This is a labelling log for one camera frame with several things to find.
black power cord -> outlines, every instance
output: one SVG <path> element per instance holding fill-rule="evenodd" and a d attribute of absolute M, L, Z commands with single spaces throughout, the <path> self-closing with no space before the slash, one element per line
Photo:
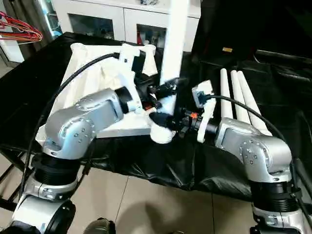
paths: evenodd
<path fill-rule="evenodd" d="M 21 179 L 21 184 L 20 184 L 20 191 L 19 191 L 19 197 L 21 198 L 23 192 L 24 192 L 24 188 L 25 188 L 25 183 L 26 183 L 26 172 L 27 172 L 27 168 L 29 166 L 29 161 L 30 161 L 30 155 L 32 152 L 32 148 L 33 148 L 33 144 L 34 141 L 36 139 L 36 135 L 37 132 L 39 130 L 39 127 L 41 126 L 41 124 L 43 123 L 43 120 L 46 118 L 46 116 L 48 115 L 48 112 L 51 108 L 51 105 L 53 104 L 54 100 L 58 97 L 58 95 L 64 90 L 64 88 L 74 79 L 76 78 L 80 73 L 82 73 L 84 70 L 86 70 L 87 68 L 89 68 L 90 66 L 92 66 L 95 63 L 98 63 L 104 59 L 108 59 L 108 58 L 119 58 L 119 54 L 118 53 L 113 53 L 113 54 L 107 54 L 107 55 L 103 55 L 101 57 L 96 58 L 95 60 L 92 60 L 91 62 L 88 62 L 86 65 L 83 65 L 81 68 L 79 68 L 77 71 L 75 71 L 60 87 L 59 89 L 52 95 L 51 99 L 48 101 L 48 103 L 46 104 L 45 108 L 43 109 L 43 111 L 41 112 L 40 118 L 37 122 L 37 125 L 35 127 L 33 136 L 30 140 L 29 146 L 28 146 L 28 150 L 27 150 L 27 154 L 26 154 L 26 160 L 25 160 L 25 167 L 24 167 L 24 171 L 23 171 L 23 176 Z"/>
<path fill-rule="evenodd" d="M 232 99 L 230 97 L 221 96 L 221 95 L 200 95 L 199 96 L 199 100 L 201 102 L 206 102 L 207 100 L 212 99 L 212 98 L 223 99 L 223 100 L 232 102 L 232 103 L 234 103 L 234 104 L 236 104 L 236 105 L 246 109 L 248 112 L 252 113 L 253 115 L 257 116 L 259 119 L 261 119 L 263 122 L 265 122 L 272 130 L 275 131 L 277 136 L 286 143 L 286 139 L 283 136 L 283 134 L 270 121 L 268 121 L 266 118 L 264 118 L 258 112 L 256 112 L 252 108 L 246 106 L 245 104 L 243 104 L 243 103 L 241 103 L 241 102 L 239 102 L 237 100 L 234 100 L 234 99 Z M 297 180 L 296 180 L 295 165 L 294 165 L 294 161 L 293 160 L 291 161 L 291 165 L 290 166 L 291 166 L 291 174 L 292 174 L 294 188 L 298 189 Z M 306 219 L 308 221 L 308 224 L 309 224 L 310 228 L 312 229 L 312 220 L 310 219 L 308 209 L 306 208 L 306 206 L 305 206 L 304 202 L 302 201 L 301 197 L 297 197 L 296 199 L 297 199 L 297 202 L 298 202 L 298 204 L 299 204 L 299 206 L 300 206 L 300 208 L 302 210 L 302 213 L 306 217 Z"/>

table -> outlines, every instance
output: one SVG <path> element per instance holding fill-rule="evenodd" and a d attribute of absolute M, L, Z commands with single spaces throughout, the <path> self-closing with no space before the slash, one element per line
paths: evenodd
<path fill-rule="evenodd" d="M 76 42 L 120 45 L 119 41 L 65 33 L 0 79 L 0 149 L 15 166 L 23 167 L 19 153 L 27 149 L 41 110 L 59 87 L 71 56 L 70 44 Z M 156 60 L 160 68 L 161 59 Z M 292 153 L 311 171 L 311 125 L 304 112 L 290 102 L 288 90 L 281 85 L 283 80 L 268 64 L 244 61 L 225 67 L 244 71 L 263 116 L 280 129 Z M 195 110 L 191 87 L 200 79 L 210 79 L 215 93 L 219 93 L 222 67 L 204 61 L 201 68 L 192 64 L 188 55 L 184 57 L 181 76 L 188 77 L 190 84 L 178 96 L 179 105 Z M 215 113 L 220 113 L 219 105 L 216 108 Z M 39 151 L 36 144 L 34 153 Z M 251 199 L 242 164 L 235 156 L 213 147 L 213 136 L 207 136 L 206 142 L 200 144 L 194 134 L 188 134 L 175 137 L 168 145 L 158 145 L 149 136 L 97 139 L 92 166 L 184 190 Z"/>

white pole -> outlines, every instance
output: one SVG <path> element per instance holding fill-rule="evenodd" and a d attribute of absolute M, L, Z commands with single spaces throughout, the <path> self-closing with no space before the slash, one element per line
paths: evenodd
<path fill-rule="evenodd" d="M 253 93 L 251 92 L 250 87 L 246 81 L 244 73 L 242 71 L 238 71 L 237 75 L 238 75 L 238 80 L 240 83 L 241 90 L 243 92 L 243 96 L 244 96 L 244 100 L 245 100 L 246 105 L 248 107 L 252 108 L 257 113 L 261 114 L 259 107 L 258 107 L 258 105 L 254 99 Z M 250 120 L 252 122 L 252 125 L 255 128 L 259 129 L 259 131 L 265 135 L 272 136 L 272 133 L 270 133 L 267 126 L 265 125 L 265 123 L 261 119 L 259 119 L 255 115 L 251 114 L 250 112 L 248 112 L 248 114 L 249 114 Z"/>
<path fill-rule="evenodd" d="M 225 68 L 221 69 L 221 95 L 230 98 L 228 74 Z M 229 101 L 221 100 L 221 117 L 233 118 L 232 104 Z"/>
<path fill-rule="evenodd" d="M 186 24 L 189 12 L 190 0 L 171 0 L 170 20 L 166 33 L 164 57 L 162 61 L 160 85 L 180 77 L 180 69 L 183 56 Z M 161 113 L 174 114 L 176 95 L 160 100 Z M 151 138 L 159 144 L 171 142 L 174 133 L 167 128 L 155 123 L 151 126 Z"/>
<path fill-rule="evenodd" d="M 243 96 L 243 93 L 239 84 L 238 76 L 237 76 L 237 71 L 231 71 L 231 79 L 232 79 L 234 99 L 236 101 L 239 101 L 245 104 L 244 96 Z M 238 105 L 235 105 L 235 110 L 236 110 L 236 117 L 238 120 L 250 124 L 247 110 L 245 110 L 244 108 Z"/>

floor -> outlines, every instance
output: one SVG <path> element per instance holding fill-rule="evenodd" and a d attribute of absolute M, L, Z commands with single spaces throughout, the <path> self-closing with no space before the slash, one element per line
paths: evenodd
<path fill-rule="evenodd" d="M 0 61 L 0 77 L 10 70 Z M 9 165 L 0 155 L 0 174 Z M 0 185 L 0 196 L 8 198 L 20 179 L 21 172 L 14 169 Z M 91 170 L 72 200 L 77 211 L 69 234 L 82 233 L 99 217 L 114 221 L 118 234 L 248 234 L 255 225 L 248 202 L 98 169 Z M 12 212 L 0 208 L 0 227 L 5 228 L 11 216 Z"/>

cabinet door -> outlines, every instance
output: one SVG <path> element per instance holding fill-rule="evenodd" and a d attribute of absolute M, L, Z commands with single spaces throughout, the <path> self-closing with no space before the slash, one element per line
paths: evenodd
<path fill-rule="evenodd" d="M 124 9 L 126 41 L 151 43 L 163 48 L 169 15 L 149 11 Z M 184 51 L 192 50 L 199 19 L 188 17 Z"/>
<path fill-rule="evenodd" d="M 53 0 L 63 32 L 125 40 L 123 9 L 75 0 Z"/>

